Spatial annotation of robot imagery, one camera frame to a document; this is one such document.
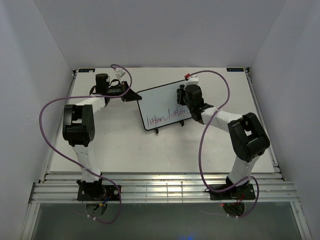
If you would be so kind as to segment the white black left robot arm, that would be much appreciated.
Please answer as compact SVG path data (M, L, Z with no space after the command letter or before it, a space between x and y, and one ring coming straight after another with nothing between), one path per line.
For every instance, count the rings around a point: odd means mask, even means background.
M108 105L111 100L108 96L120 96L123 102L138 101L142 97L131 90L126 81L119 78L110 80L106 73L95 75L95 85L89 94L93 97L64 106L62 136L72 147L80 164L81 180L77 184L85 195L100 200L106 195L106 187L99 177L101 171L91 144L96 134L94 114Z

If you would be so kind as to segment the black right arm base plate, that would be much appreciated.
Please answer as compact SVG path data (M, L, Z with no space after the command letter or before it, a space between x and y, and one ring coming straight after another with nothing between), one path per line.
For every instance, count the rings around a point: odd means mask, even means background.
M227 191L213 192L208 188L204 190L209 193L210 200L255 200L256 194L251 183L235 186Z

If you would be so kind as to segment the white black-framed whiteboard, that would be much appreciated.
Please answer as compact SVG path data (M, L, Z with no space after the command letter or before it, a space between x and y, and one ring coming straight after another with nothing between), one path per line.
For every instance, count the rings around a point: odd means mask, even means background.
M146 131L192 118L189 109L178 104L177 90L185 84L185 80L180 80L137 92L141 96L137 104Z

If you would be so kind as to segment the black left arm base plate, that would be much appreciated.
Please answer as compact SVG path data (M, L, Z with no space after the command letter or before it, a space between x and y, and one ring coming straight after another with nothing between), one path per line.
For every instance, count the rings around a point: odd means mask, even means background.
M103 202L109 199L109 201L118 201L120 199L120 193L122 186L118 185L104 185L98 187L83 187L79 186L77 201L81 202Z

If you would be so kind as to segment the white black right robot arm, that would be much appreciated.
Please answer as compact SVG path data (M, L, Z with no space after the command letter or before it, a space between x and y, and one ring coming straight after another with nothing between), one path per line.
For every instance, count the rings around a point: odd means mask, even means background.
M249 184L255 163L270 147L270 140L262 124L252 112L235 114L205 103L202 90L196 84L181 84L176 92L177 103L188 108L194 121L205 125L198 151L199 172L204 185L212 193L226 193L230 198L237 199ZM225 184L219 188L213 188L206 183L201 165L203 141L209 126L229 133L235 153L233 167L226 177Z

